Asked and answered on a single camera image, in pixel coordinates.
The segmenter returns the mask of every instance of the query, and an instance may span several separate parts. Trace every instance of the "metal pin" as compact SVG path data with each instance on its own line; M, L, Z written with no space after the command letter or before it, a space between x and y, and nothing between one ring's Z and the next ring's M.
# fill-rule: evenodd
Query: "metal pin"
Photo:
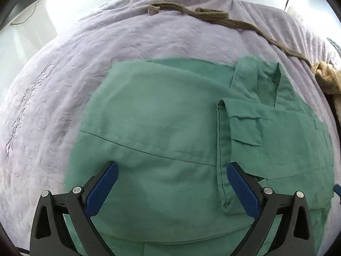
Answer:
M264 188L264 193L266 193L267 195L270 195L270 194L272 194L272 189L271 188L268 188L268 187L266 187L266 188Z
M46 196L48 196L48 191L43 191L42 192L42 197L46 197Z
M303 198L303 197L304 197L304 193L301 192L301 191L298 191L298 192L296 193L296 195L297 195L299 198Z
M77 194L77 193L80 193L81 190L82 190L81 187L74 187L73 190L72 190L72 192Z

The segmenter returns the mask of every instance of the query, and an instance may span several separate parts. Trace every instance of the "brown strap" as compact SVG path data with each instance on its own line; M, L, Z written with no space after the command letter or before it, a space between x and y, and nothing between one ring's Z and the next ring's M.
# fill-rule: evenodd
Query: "brown strap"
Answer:
M214 9L206 9L206 8L197 8L195 11L186 8L184 5L180 5L177 3L170 2L162 2L162 3L154 3L148 6L148 12L152 15L157 14L160 10L177 10L179 12L183 12L187 15L193 16L195 18L201 19L208 23L222 25L232 29L242 29L242 30L251 30L256 32L258 35L262 36L269 42L277 46L281 49L287 56L297 57L300 60L305 61L309 68L311 68L311 64L309 60L299 52L294 50L290 50L285 47L283 44L273 40L265 33L263 33L258 27L252 25L250 23L241 21L241 20L233 20L229 19L228 13L222 10L214 10Z

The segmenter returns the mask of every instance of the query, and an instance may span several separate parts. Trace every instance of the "green fabric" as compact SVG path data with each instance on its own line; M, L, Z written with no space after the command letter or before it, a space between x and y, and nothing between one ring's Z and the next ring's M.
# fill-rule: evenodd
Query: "green fabric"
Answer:
M119 178L92 221L117 256L229 255L253 222L227 181L231 161L275 192L303 191L321 244L333 196L330 136L278 63L115 64L86 106L66 190L108 160Z

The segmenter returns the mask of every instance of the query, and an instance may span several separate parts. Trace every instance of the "black wire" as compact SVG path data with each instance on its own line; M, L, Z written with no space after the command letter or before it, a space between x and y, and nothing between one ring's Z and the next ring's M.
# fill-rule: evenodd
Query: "black wire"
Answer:
M20 248L20 247L16 247L16 249L20 252L20 253L24 253L27 255L30 255L30 252L26 249Z
M24 22L21 22L21 23L11 23L11 25L20 25L20 24L23 24L25 23L27 20L30 19L30 17L34 14L35 12L35 9L33 10L32 14L24 21Z

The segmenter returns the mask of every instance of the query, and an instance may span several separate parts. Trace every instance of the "crumpled beige fabric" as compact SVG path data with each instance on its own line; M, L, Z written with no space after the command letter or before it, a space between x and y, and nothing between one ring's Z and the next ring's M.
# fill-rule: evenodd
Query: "crumpled beige fabric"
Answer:
M333 95L336 114L341 125L341 70L335 70L331 64L318 61L311 67L316 81L323 93Z

